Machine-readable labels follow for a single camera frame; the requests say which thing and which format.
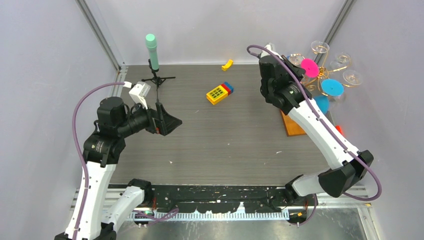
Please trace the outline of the blue plastic wine glass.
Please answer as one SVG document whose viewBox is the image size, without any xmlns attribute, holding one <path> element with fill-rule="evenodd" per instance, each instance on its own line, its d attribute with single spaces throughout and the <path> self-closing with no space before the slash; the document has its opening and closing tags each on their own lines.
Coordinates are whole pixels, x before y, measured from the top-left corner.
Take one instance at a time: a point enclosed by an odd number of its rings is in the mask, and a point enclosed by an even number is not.
<svg viewBox="0 0 424 240">
<path fill-rule="evenodd" d="M 344 86 L 335 79 L 325 79 L 320 86 L 322 92 L 331 97 L 340 97 L 344 93 Z"/>
</svg>

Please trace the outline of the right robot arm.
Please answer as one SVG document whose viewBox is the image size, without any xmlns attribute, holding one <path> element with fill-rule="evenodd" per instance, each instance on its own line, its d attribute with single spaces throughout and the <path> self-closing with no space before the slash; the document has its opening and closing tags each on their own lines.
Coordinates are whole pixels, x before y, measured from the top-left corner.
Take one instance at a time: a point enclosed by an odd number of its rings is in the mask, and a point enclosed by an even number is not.
<svg viewBox="0 0 424 240">
<path fill-rule="evenodd" d="M 324 156 L 328 169 L 312 175 L 299 175 L 285 185 L 285 198 L 299 205 L 307 195 L 327 193 L 338 198 L 360 181 L 374 161 L 369 150 L 351 144 L 319 110 L 312 95 L 297 80 L 305 70 L 281 56 L 259 57 L 260 92 L 267 103 L 282 110 L 310 137 Z"/>
</svg>

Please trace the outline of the pink plastic wine glass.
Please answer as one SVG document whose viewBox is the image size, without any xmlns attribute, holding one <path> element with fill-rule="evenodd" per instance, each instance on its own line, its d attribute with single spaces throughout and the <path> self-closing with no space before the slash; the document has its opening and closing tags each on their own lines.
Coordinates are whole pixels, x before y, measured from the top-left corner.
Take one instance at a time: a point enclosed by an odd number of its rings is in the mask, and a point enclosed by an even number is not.
<svg viewBox="0 0 424 240">
<path fill-rule="evenodd" d="M 312 59 L 303 59 L 300 67 L 305 70 L 305 75 L 309 78 L 316 78 L 320 74 L 320 67 Z"/>
</svg>

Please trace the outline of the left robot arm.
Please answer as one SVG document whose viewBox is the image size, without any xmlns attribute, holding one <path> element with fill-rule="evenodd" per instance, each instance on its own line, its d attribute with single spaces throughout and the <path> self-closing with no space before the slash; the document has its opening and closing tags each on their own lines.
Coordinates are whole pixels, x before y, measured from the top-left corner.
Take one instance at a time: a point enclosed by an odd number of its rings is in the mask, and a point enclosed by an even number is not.
<svg viewBox="0 0 424 240">
<path fill-rule="evenodd" d="M 134 178 L 122 196 L 104 211 L 106 193 L 116 170 L 125 138 L 146 130 L 166 136 L 179 127 L 182 120 L 168 114 L 160 102 L 156 109 L 142 107 L 131 112 L 120 97 L 103 99 L 97 109 L 94 132 L 83 144 L 83 174 L 80 192 L 71 221 L 56 240 L 114 240 L 117 233 L 138 206 L 153 202 L 152 184 Z"/>
</svg>

